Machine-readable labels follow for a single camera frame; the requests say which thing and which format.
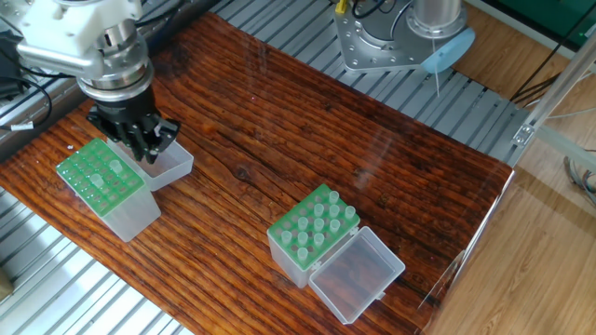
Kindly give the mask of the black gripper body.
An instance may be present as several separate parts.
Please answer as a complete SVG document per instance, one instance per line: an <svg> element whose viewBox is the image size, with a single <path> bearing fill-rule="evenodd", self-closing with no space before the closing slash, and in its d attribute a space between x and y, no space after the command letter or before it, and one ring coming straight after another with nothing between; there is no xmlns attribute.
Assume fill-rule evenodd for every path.
<svg viewBox="0 0 596 335"><path fill-rule="evenodd" d="M122 139L133 125L141 130L154 127L160 116L154 91L148 87L141 94L127 100L96 100L89 110L88 121L108 138Z"/></svg>

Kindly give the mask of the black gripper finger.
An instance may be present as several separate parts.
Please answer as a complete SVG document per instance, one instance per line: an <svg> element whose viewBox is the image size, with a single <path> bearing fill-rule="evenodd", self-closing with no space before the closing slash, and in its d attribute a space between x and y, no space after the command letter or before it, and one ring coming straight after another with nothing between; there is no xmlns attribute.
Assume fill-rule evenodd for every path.
<svg viewBox="0 0 596 335"><path fill-rule="evenodd" d="M181 125L177 120L153 115L149 130L149 152L157 154L166 150L176 139Z"/></svg>
<svg viewBox="0 0 596 335"><path fill-rule="evenodd" d="M117 127L116 134L118 140L130 148L137 161L144 159L152 165L162 151L163 139L160 130L142 130L140 127Z"/></svg>

